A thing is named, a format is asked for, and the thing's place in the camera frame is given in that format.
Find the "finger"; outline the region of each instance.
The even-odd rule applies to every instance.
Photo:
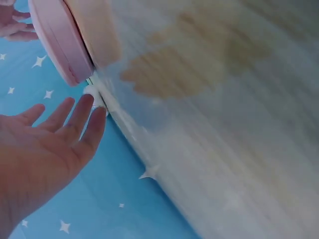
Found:
[[[0,0],[0,5],[2,6],[12,6],[14,3],[15,0]]]
[[[43,104],[37,104],[35,106],[32,106],[25,112],[13,117],[24,125],[32,126],[34,122],[36,122],[36,120],[42,115],[44,110],[45,106]]]
[[[56,132],[58,129],[63,127],[63,124],[70,114],[73,105],[74,99],[66,98],[46,121],[38,125],[38,128],[50,132]]]
[[[34,31],[34,26],[32,23],[28,23],[25,30],[23,31]]]
[[[23,31],[18,31],[17,33],[11,34],[5,38],[8,41],[33,41],[39,39],[36,32],[28,32],[25,30],[27,29],[24,29]]]
[[[83,95],[68,123],[56,132],[68,145],[79,140],[83,127],[90,115],[93,101],[94,98],[91,95]]]
[[[19,31],[23,31],[24,29],[26,29],[26,27],[27,27],[27,24],[24,22],[8,24],[1,28],[0,37],[10,36]]]
[[[72,149],[77,155],[81,170],[94,156],[102,139],[106,123],[106,109],[96,108],[89,120],[88,126],[81,138]]]
[[[16,21],[25,20],[31,17],[30,12],[20,12],[17,10],[14,10],[12,13],[12,18]]]

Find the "blurred hand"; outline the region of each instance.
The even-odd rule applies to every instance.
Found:
[[[38,39],[33,24],[18,22],[30,18],[30,13],[14,9],[15,0],[0,0],[0,37],[9,41],[31,41]]]
[[[70,183],[94,156],[104,132],[105,108],[94,110],[79,140],[92,104],[93,97],[84,95],[65,126],[72,98],[37,127],[32,124],[44,105],[16,116],[0,115],[0,239]]]

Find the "plastic wrap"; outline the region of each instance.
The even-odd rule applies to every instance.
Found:
[[[203,238],[318,238],[318,1],[66,2],[113,118]]]

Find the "pink roller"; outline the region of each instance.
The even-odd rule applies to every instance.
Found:
[[[28,1],[35,31],[63,79],[76,86],[92,76],[93,64],[66,3]]]

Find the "blue surface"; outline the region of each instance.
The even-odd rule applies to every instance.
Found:
[[[27,11],[25,0],[17,8]],[[43,103],[44,120],[63,101],[78,100],[86,84],[68,87],[39,41],[9,43],[0,39],[0,114],[15,115]],[[44,99],[46,91],[53,91]],[[198,238],[157,183],[139,180],[144,166],[116,124],[108,118],[97,154],[80,175],[45,206],[18,225],[11,239],[192,239]],[[70,224],[60,231],[61,221]]]

